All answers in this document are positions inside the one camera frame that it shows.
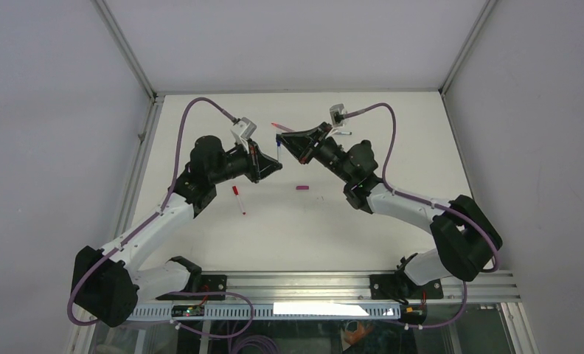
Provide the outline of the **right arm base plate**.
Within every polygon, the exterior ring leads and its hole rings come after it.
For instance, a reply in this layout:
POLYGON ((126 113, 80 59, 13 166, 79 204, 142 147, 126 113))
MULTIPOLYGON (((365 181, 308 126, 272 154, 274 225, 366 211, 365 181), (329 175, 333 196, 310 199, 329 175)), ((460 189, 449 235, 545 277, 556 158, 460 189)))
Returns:
POLYGON ((369 290, 373 300, 409 301, 444 298, 440 280, 432 280, 424 285, 415 285, 407 283, 393 273, 370 274, 369 290))

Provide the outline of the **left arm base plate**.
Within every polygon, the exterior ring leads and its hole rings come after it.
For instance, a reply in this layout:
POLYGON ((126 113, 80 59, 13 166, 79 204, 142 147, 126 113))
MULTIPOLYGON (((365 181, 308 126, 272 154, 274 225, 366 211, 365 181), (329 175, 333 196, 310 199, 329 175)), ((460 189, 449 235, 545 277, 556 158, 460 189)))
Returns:
POLYGON ((191 281, 181 292, 195 293, 196 296, 185 296, 177 294, 164 294, 156 297, 159 301, 198 301, 206 296, 205 292, 224 292, 227 289, 228 277, 225 274, 205 274, 198 280, 191 281))

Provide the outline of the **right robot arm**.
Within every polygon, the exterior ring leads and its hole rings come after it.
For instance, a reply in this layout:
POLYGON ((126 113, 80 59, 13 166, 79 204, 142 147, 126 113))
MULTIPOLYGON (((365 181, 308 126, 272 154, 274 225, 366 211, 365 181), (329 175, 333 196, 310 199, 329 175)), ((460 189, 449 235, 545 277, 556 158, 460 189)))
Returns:
POLYGON ((332 129, 323 122, 308 131, 279 133, 276 140, 300 164, 317 161, 339 177, 353 209, 396 218, 434 240, 432 250, 402 258, 392 278, 378 286, 386 297, 406 302, 445 277, 470 282, 489 262, 497 262, 503 240, 471 197, 438 201, 390 187, 375 172, 372 143, 364 139, 345 150, 332 137, 332 129))

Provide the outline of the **small circuit board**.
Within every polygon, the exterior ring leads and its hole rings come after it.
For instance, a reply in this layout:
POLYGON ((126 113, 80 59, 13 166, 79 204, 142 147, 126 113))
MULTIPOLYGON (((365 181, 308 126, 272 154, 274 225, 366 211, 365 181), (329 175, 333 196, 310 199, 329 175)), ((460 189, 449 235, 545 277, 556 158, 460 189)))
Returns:
POLYGON ((205 314, 203 305, 176 305, 171 310, 173 318, 202 317, 205 314))

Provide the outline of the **pink pen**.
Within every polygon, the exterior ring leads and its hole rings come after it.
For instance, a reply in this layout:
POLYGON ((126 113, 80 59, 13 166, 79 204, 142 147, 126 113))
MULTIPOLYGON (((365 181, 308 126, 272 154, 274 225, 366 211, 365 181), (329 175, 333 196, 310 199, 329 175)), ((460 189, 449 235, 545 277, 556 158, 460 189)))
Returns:
POLYGON ((278 124, 278 123, 275 123, 275 122, 272 122, 272 123, 271 123, 271 125, 272 125, 273 127, 275 127, 276 129, 279 129, 279 130, 281 130, 282 132, 286 132, 286 133, 294 132, 294 129, 291 129, 291 128, 288 128, 288 127, 285 127, 284 125, 280 125, 280 124, 278 124))

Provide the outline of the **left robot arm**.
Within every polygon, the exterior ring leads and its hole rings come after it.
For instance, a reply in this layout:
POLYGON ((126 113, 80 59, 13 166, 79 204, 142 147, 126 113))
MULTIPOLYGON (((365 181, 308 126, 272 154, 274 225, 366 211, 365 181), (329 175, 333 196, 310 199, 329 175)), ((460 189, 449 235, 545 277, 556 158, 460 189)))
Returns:
POLYGON ((224 150, 216 136, 202 136, 190 152, 184 171, 175 177, 168 193, 145 218, 99 249, 82 248, 75 257, 72 289, 67 305, 76 325, 74 305, 91 315, 93 323, 109 327, 124 323, 140 302, 177 293, 182 299, 199 295, 202 269, 182 256, 157 268, 142 264, 178 229, 195 220, 217 195, 216 186, 239 176, 258 183, 282 169, 276 159, 262 153, 249 139, 224 150))

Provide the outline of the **aluminium frame rail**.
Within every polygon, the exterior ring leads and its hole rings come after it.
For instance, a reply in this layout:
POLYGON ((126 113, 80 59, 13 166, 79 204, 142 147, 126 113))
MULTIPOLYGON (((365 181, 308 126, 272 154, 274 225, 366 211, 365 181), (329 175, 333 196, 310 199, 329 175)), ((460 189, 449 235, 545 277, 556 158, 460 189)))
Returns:
MULTIPOLYGON (((226 291, 248 297, 255 304, 274 302, 379 302, 369 290, 370 274, 393 271, 274 272, 205 271, 225 274, 226 291)), ((509 271, 480 274, 467 284, 469 304, 521 302, 521 295, 509 271)))

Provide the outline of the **white pen red tip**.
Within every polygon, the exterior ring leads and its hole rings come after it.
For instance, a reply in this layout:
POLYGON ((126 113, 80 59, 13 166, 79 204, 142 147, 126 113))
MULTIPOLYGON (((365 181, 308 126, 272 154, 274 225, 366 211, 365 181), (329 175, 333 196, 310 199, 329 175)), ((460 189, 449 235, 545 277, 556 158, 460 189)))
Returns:
POLYGON ((244 204, 241 200, 241 197, 239 195, 236 195, 236 199, 238 201, 238 205, 239 205, 239 208, 240 208, 242 215, 246 215, 246 208, 244 207, 244 204))

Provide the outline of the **orange object below table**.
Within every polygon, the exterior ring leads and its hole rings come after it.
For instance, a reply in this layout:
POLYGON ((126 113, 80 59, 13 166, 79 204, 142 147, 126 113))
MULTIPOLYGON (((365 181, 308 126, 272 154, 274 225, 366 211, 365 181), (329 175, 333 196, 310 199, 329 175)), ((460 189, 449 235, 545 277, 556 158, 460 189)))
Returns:
POLYGON ((352 321, 342 327, 341 340, 352 346, 368 336, 374 330, 374 325, 369 322, 352 321))

